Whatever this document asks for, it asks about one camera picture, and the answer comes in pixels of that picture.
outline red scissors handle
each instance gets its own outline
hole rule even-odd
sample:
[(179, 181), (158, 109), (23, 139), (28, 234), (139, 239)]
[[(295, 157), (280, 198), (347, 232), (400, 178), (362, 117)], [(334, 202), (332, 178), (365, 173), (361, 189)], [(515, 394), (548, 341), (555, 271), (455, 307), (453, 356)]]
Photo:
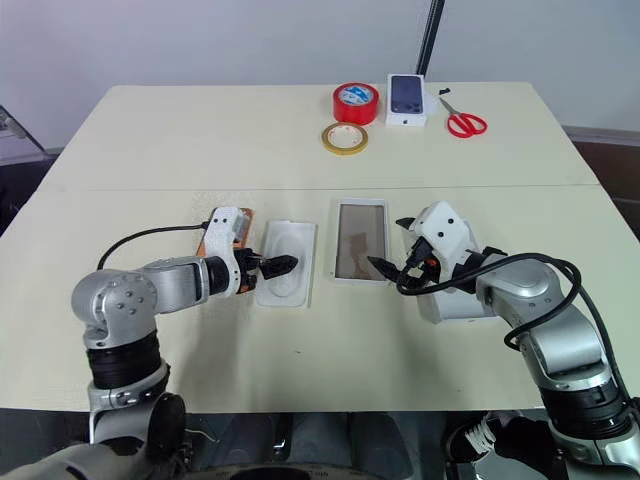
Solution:
[(458, 138), (469, 138), (487, 131), (487, 122), (470, 113), (456, 113), (449, 115), (447, 128)]

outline scissors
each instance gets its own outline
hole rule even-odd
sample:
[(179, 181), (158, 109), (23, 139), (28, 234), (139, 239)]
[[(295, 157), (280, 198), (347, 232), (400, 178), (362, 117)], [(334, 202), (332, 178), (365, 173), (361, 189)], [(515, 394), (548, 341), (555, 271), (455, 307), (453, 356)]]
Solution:
[(487, 131), (488, 125), (482, 118), (470, 113), (461, 113), (442, 98), (440, 99), (444, 108), (449, 111), (447, 128), (452, 135), (458, 138), (469, 138), (474, 135), (481, 135)]

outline wire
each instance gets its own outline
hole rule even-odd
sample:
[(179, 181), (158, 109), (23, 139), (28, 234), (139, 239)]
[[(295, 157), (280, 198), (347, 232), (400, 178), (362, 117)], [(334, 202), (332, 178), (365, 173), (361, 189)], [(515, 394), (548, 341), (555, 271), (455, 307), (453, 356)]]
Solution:
[(185, 428), (184, 431), (185, 432), (189, 432), (189, 433), (197, 433), (199, 435), (202, 435), (202, 436), (206, 437), (212, 443), (220, 442), (220, 440), (209, 436), (207, 433), (203, 432), (202, 430), (189, 430), (188, 428)]
[(120, 248), (125, 243), (130, 242), (131, 240), (135, 240), (136, 238), (142, 237), (144, 235), (150, 235), (152, 233), (160, 233), (160, 232), (175, 232), (179, 230), (199, 230), (199, 229), (206, 230), (208, 227), (209, 227), (209, 222), (202, 222), (197, 225), (178, 225), (174, 227), (150, 228), (149, 230), (143, 230), (141, 232), (134, 233), (133, 235), (124, 237), (118, 240), (113, 245), (111, 245), (109, 249), (106, 252), (104, 252), (102, 257), (100, 258), (100, 261), (98, 262), (98, 267), (96, 268), (96, 270), (102, 270), (104, 268), (105, 262), (113, 252), (115, 252), (118, 248)]
[(447, 288), (458, 287), (464, 283), (474, 280), (480, 275), (484, 275), (486, 273), (497, 270), (498, 268), (502, 268), (506, 265), (519, 262), (522, 260), (538, 260), (540, 262), (553, 265), (565, 277), (567, 277), (567, 279), (571, 282), (572, 286), (571, 286), (571, 290), (569, 291), (567, 296), (562, 300), (562, 302), (556, 305), (549, 312), (545, 313), (544, 315), (530, 322), (527, 322), (524, 325), (516, 327), (513, 330), (511, 330), (509, 333), (507, 333), (507, 335), (504, 337), (505, 345), (513, 350), (519, 351), (520, 347), (514, 341), (514, 339), (517, 339), (517, 337), (519, 337), (523, 333), (528, 332), (532, 328), (539, 327), (540, 325), (547, 323), (549, 320), (553, 319), (554, 317), (562, 313), (567, 307), (569, 307), (569, 305), (573, 303), (575, 298), (580, 293), (580, 289), (582, 288), (581, 286), (582, 275), (580, 274), (580, 270), (578, 270), (578, 267), (576, 267), (572, 263), (567, 262), (566, 260), (553, 258), (548, 255), (544, 255), (542, 253), (519, 253), (517, 255), (511, 255), (509, 257), (503, 258), (489, 265), (485, 265), (484, 267), (469, 270), (468, 272), (462, 275), (459, 275), (455, 278), (452, 278), (451, 280), (448, 280), (446, 282), (442, 282), (436, 285), (431, 285), (426, 287), (413, 288), (413, 289), (406, 288), (403, 285), (404, 282), (406, 281), (409, 270), (411, 269), (410, 266), (405, 266), (404, 269), (398, 275), (396, 288), (403, 295), (425, 295), (428, 293), (440, 292), (442, 290), (446, 290)]
[(582, 287), (582, 275), (580, 274), (580, 270), (566, 260), (561, 260), (553, 257), (549, 257), (548, 255), (543, 255), (540, 253), (521, 253), (518, 255), (512, 255), (510, 257), (506, 257), (497, 262), (491, 263), (485, 267), (476, 268), (474, 270), (470, 270), (463, 275), (460, 275), (454, 279), (451, 279), (447, 282), (442, 282), (436, 285), (431, 285), (427, 287), (420, 287), (415, 289), (408, 289), (403, 287), (403, 283), (406, 281), (406, 277), (411, 270), (411, 266), (407, 265), (398, 275), (398, 280), (396, 283), (396, 287), (400, 293), (403, 295), (424, 295), (428, 293), (435, 293), (442, 290), (446, 290), (447, 288), (457, 287), (461, 284), (464, 284), (470, 280), (473, 280), (480, 275), (484, 275), (498, 268), (504, 267), (505, 265), (509, 265), (510, 263), (514, 263), (521, 260), (538, 260), (543, 263), (548, 263), (553, 265), (560, 273), (562, 273), (568, 280), (571, 282), (571, 290), (567, 294), (567, 296), (560, 302), (554, 309), (542, 315), (541, 317), (532, 320), (524, 325), (514, 328), (511, 330), (505, 337), (504, 343), (509, 348), (514, 350), (519, 350), (518, 344), (513, 342), (513, 339), (516, 339), (523, 333), (531, 330), (532, 328), (538, 327), (543, 323), (548, 322), (549, 320), (556, 317), (560, 314), (564, 309), (566, 309), (573, 301), (575, 300), (577, 295), (580, 295), (584, 303), (586, 304), (591, 316), (593, 317), (594, 323), (596, 325), (596, 329), (598, 334), (600, 335), (600, 339), (602, 341), (602, 346), (604, 348), (605, 357), (609, 362), (609, 367), (611, 368), (611, 374), (613, 379), (615, 380), (620, 392), (622, 394), (622, 398), (625, 403), (631, 408), (632, 414), (636, 419), (636, 422), (640, 424), (640, 412), (638, 412), (637, 408), (632, 402), (631, 396), (629, 395), (629, 391), (627, 390), (627, 386), (622, 379), (622, 374), (620, 373), (620, 368), (618, 367), (618, 362), (616, 360), (615, 354), (613, 352), (613, 345), (611, 344), (611, 338), (609, 337), (609, 332), (607, 331), (607, 327), (604, 324), (604, 320), (600, 315), (595, 303), (587, 293), (587, 291)]

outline white box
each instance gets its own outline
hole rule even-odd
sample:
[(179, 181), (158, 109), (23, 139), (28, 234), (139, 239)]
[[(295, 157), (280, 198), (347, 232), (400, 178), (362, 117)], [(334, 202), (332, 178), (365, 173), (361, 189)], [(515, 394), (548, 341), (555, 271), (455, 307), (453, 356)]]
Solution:
[[(393, 111), (391, 105), (391, 99), (393, 97), (392, 89), (392, 79), (394, 77), (417, 77), (420, 82), (420, 92), (418, 94), (419, 98), (414, 98), (415, 102), (412, 100), (412, 106), (414, 107), (412, 110), (420, 110), (418, 111), (410, 111), (410, 112), (397, 112)], [(409, 126), (409, 127), (424, 127), (427, 123), (427, 118), (429, 115), (433, 115), (437, 110), (437, 101), (436, 99), (427, 93), (424, 89), (424, 77), (422, 75), (405, 75), (405, 74), (395, 74), (390, 73), (387, 76), (387, 125), (401, 125), (401, 126)]]
[(260, 278), (256, 302), (263, 307), (308, 307), (313, 273), (316, 225), (272, 220), (267, 225), (265, 258), (293, 255), (298, 265), (286, 275)]

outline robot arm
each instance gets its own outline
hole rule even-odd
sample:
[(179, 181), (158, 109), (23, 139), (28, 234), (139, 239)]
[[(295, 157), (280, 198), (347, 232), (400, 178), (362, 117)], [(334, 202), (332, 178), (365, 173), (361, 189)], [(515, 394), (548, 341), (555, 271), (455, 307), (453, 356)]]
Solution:
[(218, 208), (204, 236), (206, 257), (159, 260), (131, 271), (99, 269), (78, 283), (71, 306), (86, 325), (83, 339), (93, 375), (88, 386), (91, 444), (69, 447), (10, 478), (176, 476), (185, 406), (178, 395), (165, 391), (170, 366), (160, 356), (155, 316), (213, 295), (226, 298), (253, 290), (257, 269), (270, 279), (296, 267), (298, 260), (289, 255), (264, 259), (242, 248), (249, 221), (239, 208)]
[[(373, 265), (405, 295), (432, 293), (448, 285), (475, 294), (487, 315), (502, 317), (514, 329), (508, 337), (517, 338), (516, 347), (549, 414), (552, 435), (568, 459), (624, 466), (640, 475), (638, 423), (600, 337), (571, 299), (566, 301), (550, 267), (517, 258), (549, 257), (523, 254), (507, 263), (507, 255), (497, 249), (476, 251), (468, 225), (446, 202), (397, 223), (413, 242), (405, 267), (398, 270), (384, 259), (370, 258)], [(474, 274), (494, 264), (499, 268)], [(579, 271), (568, 262), (554, 265), (561, 271), (571, 267), (563, 273), (573, 280), (575, 297)], [(411, 275), (415, 269), (420, 272), (417, 277)]]

